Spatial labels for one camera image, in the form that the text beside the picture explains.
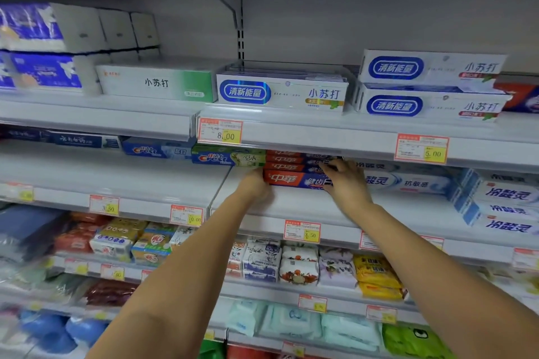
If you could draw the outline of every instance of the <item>blue oval logo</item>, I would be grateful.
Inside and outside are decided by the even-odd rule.
[[[262,81],[225,80],[219,85],[219,92],[233,103],[260,105],[271,98],[270,86]]]
[[[411,80],[417,78],[425,68],[419,57],[376,57],[369,64],[369,75],[373,78]]]
[[[423,108],[419,97],[376,95],[369,99],[367,111],[370,114],[394,115],[400,117],[416,116]]]

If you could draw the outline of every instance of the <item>forearm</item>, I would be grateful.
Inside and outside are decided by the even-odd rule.
[[[234,238],[251,203],[237,193],[230,195],[138,287],[100,342],[116,338],[117,343],[125,324],[151,316],[163,329],[161,340],[155,343],[169,347],[174,357],[196,357],[219,297]]]
[[[469,272],[381,206],[372,205],[353,220],[381,249],[427,322],[458,357],[477,358],[478,351],[482,357],[508,357],[504,349],[510,340],[519,345],[510,349],[530,346],[519,342],[539,332],[539,317],[524,305]]]

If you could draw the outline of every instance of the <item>white and green box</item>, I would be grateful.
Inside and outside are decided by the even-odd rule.
[[[125,64],[98,65],[103,93],[129,97],[212,103],[217,100],[215,74],[223,60],[148,57]]]

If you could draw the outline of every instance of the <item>green plastic item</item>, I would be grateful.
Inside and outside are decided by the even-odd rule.
[[[200,351],[198,352],[198,359],[225,359],[225,344],[222,342],[202,341]]]
[[[428,326],[385,323],[382,326],[382,337],[385,348],[394,355],[421,359],[456,359],[453,352]]]

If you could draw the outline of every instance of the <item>person's left hand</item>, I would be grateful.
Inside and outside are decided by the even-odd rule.
[[[247,173],[236,189],[242,199],[247,199],[251,202],[264,200],[270,193],[270,186],[264,182],[262,168],[253,169]]]

